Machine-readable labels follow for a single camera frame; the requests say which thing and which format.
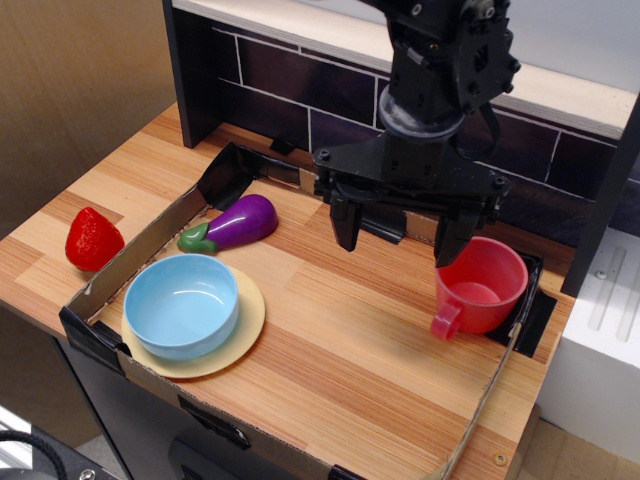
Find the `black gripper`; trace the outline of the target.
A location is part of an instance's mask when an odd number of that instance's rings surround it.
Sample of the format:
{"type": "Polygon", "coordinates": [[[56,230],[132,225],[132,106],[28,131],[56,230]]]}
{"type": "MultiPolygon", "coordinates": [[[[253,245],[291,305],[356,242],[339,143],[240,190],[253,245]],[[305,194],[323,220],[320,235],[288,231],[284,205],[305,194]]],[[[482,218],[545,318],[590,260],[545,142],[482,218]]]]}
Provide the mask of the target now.
{"type": "Polygon", "coordinates": [[[511,190],[502,174],[460,155],[449,141],[419,143],[389,133],[360,143],[322,147],[314,152],[314,193],[330,200],[338,245],[357,245],[366,203],[440,217],[436,267],[451,265],[478,225],[496,221],[511,190]]]}

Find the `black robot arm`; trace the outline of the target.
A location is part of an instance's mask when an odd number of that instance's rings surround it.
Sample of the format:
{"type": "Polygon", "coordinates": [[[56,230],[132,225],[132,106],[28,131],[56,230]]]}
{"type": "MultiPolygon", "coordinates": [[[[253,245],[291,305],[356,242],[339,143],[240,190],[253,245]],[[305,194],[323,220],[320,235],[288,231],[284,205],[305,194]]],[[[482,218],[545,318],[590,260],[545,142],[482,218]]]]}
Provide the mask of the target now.
{"type": "Polygon", "coordinates": [[[393,47],[381,92],[383,132],[315,152],[315,192],[330,207],[337,243],[356,247],[367,205],[437,216],[434,255],[452,264],[475,232],[496,221],[509,180],[485,166],[492,147],[466,150],[464,121],[480,114],[493,140],[492,101],[513,90],[506,1],[378,1],[393,47]]]}

